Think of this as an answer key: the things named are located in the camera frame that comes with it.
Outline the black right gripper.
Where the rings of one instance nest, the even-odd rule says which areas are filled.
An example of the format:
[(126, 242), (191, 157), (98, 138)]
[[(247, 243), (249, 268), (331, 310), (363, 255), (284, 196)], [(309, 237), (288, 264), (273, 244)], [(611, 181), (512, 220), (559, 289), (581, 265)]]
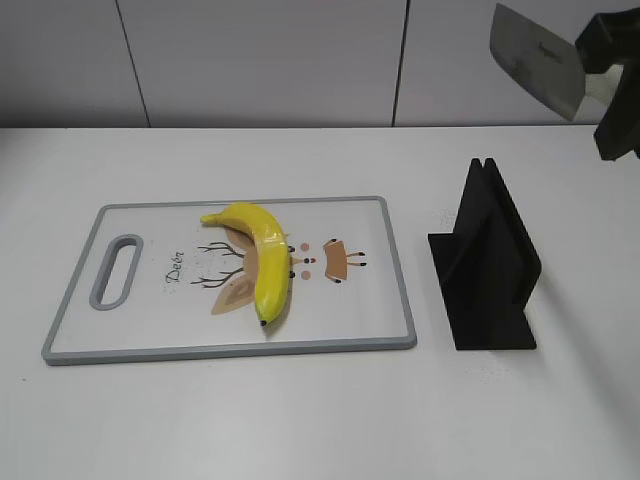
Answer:
[(575, 41), (586, 91), (607, 105), (594, 140), (615, 161), (639, 152), (639, 14), (598, 13)]

